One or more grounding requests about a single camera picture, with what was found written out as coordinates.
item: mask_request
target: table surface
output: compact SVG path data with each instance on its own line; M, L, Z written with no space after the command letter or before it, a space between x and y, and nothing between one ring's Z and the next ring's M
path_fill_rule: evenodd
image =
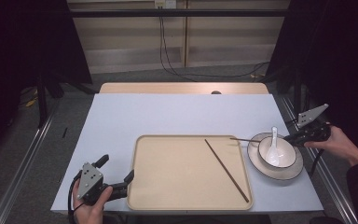
M187 87L188 93L196 94L184 94ZM129 90L135 93L118 93ZM153 94L166 91L182 94ZM223 94L210 95L212 91ZM109 83L103 85L101 92L103 94L94 98L52 211L65 212L67 188L86 161L96 161L108 153L111 161L101 168L104 182L121 182L131 169L133 143L143 134L233 134L251 138L257 133L268 132L271 126L278 127L282 135L288 134L273 96L266 94L266 86L260 83ZM292 180L271 179L252 165L246 148L247 144L243 143L242 153L255 203L242 213L323 210L305 169ZM145 213L131 210L126 199L108 203L105 210L134 215ZM228 211L213 213L232 214ZM183 214L183 211L168 211L168 214ZM185 214L209 213L185 211Z
M236 82L143 82L105 83L100 93L268 94L263 83Z

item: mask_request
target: spoon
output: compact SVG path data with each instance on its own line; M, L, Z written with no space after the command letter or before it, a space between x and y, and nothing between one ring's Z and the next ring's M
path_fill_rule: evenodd
M272 127L272 142L271 142L271 146L267 151L266 161L273 166L279 166L279 155L277 150L277 135L278 135L278 129L276 127Z

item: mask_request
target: black cable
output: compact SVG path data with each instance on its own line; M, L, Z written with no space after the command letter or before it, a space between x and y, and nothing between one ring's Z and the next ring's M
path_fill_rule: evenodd
M81 170L77 173L77 175L74 177L74 180L72 180L71 187L69 187L69 193L68 193L68 219L70 224L76 224L75 222L75 211L72 210L72 191L74 190L75 182L80 179L81 177Z
M255 73L257 70L259 70L260 68L262 68L265 64L268 64L269 62L263 62L263 63L257 63L254 66L254 69L251 72L245 73L245 74L239 74L239 75L235 75L235 76L216 76L216 75L206 75L206 74L191 74L191 73L186 73L186 74L179 74L177 73L170 62L170 57L168 56L168 51L167 51L167 44L166 44L166 40L165 40L165 27L164 27L164 20L162 17L159 18L159 28L160 28L160 46L159 46L159 58L161 61L161 65L164 68L164 70L172 75L193 81L193 82L197 82L194 79L185 77L185 76L193 76L193 77L227 77L227 78L232 78L232 77L246 77L246 76L250 76L252 73ZM165 66L164 66L164 62L162 61L162 45L164 44L164 49L165 49L165 55L168 61L168 65L170 66L171 70L168 70Z
M285 72L288 69L289 69L289 67L287 67L287 66L281 66L278 69L276 69L274 72L270 73L268 76L265 76L265 77L261 78L260 80L258 80L258 82L270 83L270 82L276 80L283 72Z
M310 176L313 176L313 173L315 173L316 165L318 164L318 161L321 158L322 154L324 154L324 149L320 149L318 155L316 155L315 160L312 164L312 168L310 169Z
M84 204L84 203L81 203L77 208L74 209L74 214L75 214L75 211L76 211L79 207L81 207L83 204Z
M264 63L257 63L255 64L255 66L257 65L264 65L264 64L268 64L269 62L264 62ZM206 75L206 74L185 74L182 76L194 76L194 77L227 77L227 78L232 78L232 77L246 77L246 76L250 76L252 73L256 72L258 69L260 69L262 66L257 67L256 69L248 72L248 73L244 73L244 74L239 74L239 75L234 75L234 76L216 76L216 75Z
M167 51L167 43L165 41L165 27L164 27L164 20L162 19L162 17L159 18L159 33L160 33L160 41L159 41L159 59L161 61L161 65L164 68L164 70L172 75L176 75L178 77L190 80L195 82L196 80L193 80L191 78L188 77L183 77L181 75L179 75L171 66L171 62L170 62L170 57L168 57L168 51ZM171 70L168 70L165 66L164 66L164 62L162 61L162 44L164 43L164 48L165 48L165 55L168 61L168 65L170 66Z

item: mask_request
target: white plate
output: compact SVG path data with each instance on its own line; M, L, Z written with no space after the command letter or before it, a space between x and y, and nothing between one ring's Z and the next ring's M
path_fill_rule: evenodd
M266 137L271 137L271 133L260 133L252 138L252 140L261 141ZM298 176L303 169L303 158L301 152L297 147L294 147L296 151L296 161L293 165L287 168L274 167L266 163L258 153L258 143L250 142L248 145L248 155L252 164L259 170L262 174L269 176L274 179L279 180L288 180L293 179Z

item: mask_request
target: black curtain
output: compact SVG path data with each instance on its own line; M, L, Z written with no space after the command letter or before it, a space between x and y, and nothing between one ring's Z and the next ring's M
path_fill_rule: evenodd
M43 75L58 73L91 83L90 72L65 0L0 0L0 135L14 117L20 92Z
M286 18L268 68L285 92L298 75L333 124L358 146L358 0L292 0L311 17Z

